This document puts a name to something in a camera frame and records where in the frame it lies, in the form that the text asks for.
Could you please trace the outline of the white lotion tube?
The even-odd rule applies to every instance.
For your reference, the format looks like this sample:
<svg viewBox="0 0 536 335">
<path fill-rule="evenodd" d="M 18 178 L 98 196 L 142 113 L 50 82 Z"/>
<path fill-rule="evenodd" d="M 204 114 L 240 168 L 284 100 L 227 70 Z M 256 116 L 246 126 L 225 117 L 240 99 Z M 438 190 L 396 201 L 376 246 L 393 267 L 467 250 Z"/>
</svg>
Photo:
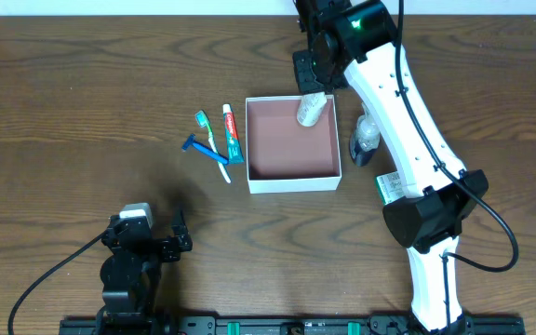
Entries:
<svg viewBox="0 0 536 335">
<path fill-rule="evenodd" d="M 305 94 L 297 112 L 297 121 L 303 127 L 313 127 L 328 102 L 324 92 Z"/>
</svg>

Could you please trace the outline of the blue razor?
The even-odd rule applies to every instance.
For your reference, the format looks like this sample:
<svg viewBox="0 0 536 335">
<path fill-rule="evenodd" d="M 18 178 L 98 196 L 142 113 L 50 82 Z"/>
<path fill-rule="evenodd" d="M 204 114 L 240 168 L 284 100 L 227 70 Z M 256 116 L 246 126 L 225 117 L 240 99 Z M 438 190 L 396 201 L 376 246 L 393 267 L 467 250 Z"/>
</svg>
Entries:
<svg viewBox="0 0 536 335">
<path fill-rule="evenodd" d="M 217 161 L 218 163 L 221 163 L 223 165 L 228 165 L 229 164 L 229 160 L 225 156 L 215 153 L 211 148 L 209 148 L 206 145 L 204 145 L 203 143 L 197 141 L 196 138 L 195 138 L 195 134 L 191 134 L 187 138 L 187 140 L 183 143 L 183 145 L 181 147 L 181 149 L 184 152 L 187 151 L 189 148 L 196 149 L 201 154 L 204 154 L 204 155 L 210 157 L 211 159 Z"/>
</svg>

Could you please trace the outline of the clear pump bottle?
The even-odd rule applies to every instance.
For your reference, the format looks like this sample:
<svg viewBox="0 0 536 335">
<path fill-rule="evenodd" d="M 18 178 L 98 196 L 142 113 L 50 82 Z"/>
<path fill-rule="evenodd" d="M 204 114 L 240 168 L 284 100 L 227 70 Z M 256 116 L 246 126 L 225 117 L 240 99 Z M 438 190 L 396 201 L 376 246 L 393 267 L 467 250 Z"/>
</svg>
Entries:
<svg viewBox="0 0 536 335">
<path fill-rule="evenodd" d="M 355 130 L 349 141 L 349 153 L 353 162 L 365 166 L 379 147 L 381 132 L 365 103 L 361 104 L 363 113 L 357 118 Z"/>
</svg>

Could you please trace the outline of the red green toothpaste tube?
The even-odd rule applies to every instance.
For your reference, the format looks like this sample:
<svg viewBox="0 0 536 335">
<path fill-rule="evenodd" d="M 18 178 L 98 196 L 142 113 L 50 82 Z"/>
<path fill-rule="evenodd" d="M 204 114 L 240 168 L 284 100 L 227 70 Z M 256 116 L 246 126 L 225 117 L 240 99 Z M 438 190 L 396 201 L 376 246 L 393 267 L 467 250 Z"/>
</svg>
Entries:
<svg viewBox="0 0 536 335">
<path fill-rule="evenodd" d="M 236 130 L 235 116 L 232 107 L 229 103 L 222 105 L 222 114 L 225 127 L 225 138 L 227 143 L 227 150 L 229 155 L 229 163 L 243 164 L 245 162 L 238 133 Z"/>
</svg>

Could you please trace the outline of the green white toothbrush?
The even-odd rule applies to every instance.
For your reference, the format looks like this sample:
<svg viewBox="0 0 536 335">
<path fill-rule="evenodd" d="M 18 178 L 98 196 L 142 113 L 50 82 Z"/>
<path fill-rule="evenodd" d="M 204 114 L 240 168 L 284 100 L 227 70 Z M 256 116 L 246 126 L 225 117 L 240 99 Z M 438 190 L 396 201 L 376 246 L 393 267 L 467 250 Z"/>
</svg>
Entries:
<svg viewBox="0 0 536 335">
<path fill-rule="evenodd" d="M 199 110 L 195 114 L 195 120 L 196 120 L 197 124 L 200 127 L 205 127 L 207 129 L 207 131 L 208 131 L 208 143 L 209 143 L 210 148 L 212 149 L 212 151 L 215 154 L 217 154 L 219 151 L 218 151 L 218 148 L 216 146 L 214 133 L 213 133 L 210 121 L 208 119 L 208 116 L 206 115 L 206 113 L 203 110 Z M 219 170 L 220 170 L 223 178 L 225 179 L 225 181 L 227 183 L 231 183 L 232 179 L 231 179 L 229 173 L 227 172 L 227 169 L 226 169 L 225 165 L 223 163 L 221 163 L 221 162 L 218 162 L 218 167 L 219 167 Z"/>
</svg>

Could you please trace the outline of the green white soap box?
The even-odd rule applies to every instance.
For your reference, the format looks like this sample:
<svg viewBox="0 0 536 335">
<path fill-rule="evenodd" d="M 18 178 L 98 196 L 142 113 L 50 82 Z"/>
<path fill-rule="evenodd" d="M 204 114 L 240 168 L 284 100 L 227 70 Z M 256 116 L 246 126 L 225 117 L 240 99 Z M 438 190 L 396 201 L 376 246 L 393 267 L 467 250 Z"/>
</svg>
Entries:
<svg viewBox="0 0 536 335">
<path fill-rule="evenodd" d="M 375 183 L 384 205 L 395 202 L 405 196 L 399 173 L 391 172 L 377 176 Z"/>
</svg>

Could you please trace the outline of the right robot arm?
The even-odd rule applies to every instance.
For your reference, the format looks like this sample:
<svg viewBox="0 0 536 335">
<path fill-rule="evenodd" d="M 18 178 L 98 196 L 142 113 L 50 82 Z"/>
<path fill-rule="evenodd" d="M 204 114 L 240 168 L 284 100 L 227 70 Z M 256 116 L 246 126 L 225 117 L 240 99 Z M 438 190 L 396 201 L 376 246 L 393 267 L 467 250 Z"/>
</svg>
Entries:
<svg viewBox="0 0 536 335">
<path fill-rule="evenodd" d="M 457 297 L 455 252 L 462 221 L 489 184 L 447 146 L 411 77 L 401 18 L 381 1 L 295 0 L 308 48 L 293 56 L 302 94 L 354 90 L 373 117 L 399 174 L 402 196 L 382 209 L 409 255 L 410 323 L 422 334 L 473 325 Z"/>
</svg>

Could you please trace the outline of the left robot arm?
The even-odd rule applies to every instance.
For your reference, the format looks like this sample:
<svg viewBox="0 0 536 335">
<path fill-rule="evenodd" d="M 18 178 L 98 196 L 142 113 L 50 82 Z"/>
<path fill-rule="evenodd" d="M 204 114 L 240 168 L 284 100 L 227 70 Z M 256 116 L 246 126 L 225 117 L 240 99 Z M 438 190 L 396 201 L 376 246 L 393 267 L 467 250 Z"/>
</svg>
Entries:
<svg viewBox="0 0 536 335">
<path fill-rule="evenodd" d="M 101 238 L 112 252 L 100 269 L 102 298 L 111 315 L 151 316 L 164 263 L 179 261 L 193 248 L 183 211 L 175 211 L 170 222 L 173 234 L 154 238 L 154 224 L 145 203 L 110 218 Z"/>
</svg>

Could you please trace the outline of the white box with brown interior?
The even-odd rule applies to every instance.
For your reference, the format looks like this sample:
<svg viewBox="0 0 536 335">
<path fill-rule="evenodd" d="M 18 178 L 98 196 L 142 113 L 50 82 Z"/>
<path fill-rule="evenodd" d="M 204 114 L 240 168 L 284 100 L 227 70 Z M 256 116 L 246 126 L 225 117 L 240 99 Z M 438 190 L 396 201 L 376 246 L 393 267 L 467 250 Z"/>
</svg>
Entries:
<svg viewBox="0 0 536 335">
<path fill-rule="evenodd" d="M 342 179 L 334 97 L 317 123 L 297 120 L 300 96 L 246 99 L 246 154 L 251 194 L 335 191 Z"/>
</svg>

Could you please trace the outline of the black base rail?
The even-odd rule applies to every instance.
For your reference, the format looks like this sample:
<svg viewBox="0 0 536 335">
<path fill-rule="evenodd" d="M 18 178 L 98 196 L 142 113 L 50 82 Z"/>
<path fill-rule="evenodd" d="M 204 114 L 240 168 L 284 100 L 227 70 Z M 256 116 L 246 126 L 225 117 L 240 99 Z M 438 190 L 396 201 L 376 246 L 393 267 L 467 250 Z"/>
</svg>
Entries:
<svg viewBox="0 0 536 335">
<path fill-rule="evenodd" d="M 113 325 L 109 321 L 66 318 L 60 321 L 62 335 L 88 334 L 181 334 L 181 335 L 394 335 L 420 334 L 404 315 L 373 315 L 368 318 L 277 319 L 184 317 L 177 326 Z"/>
</svg>

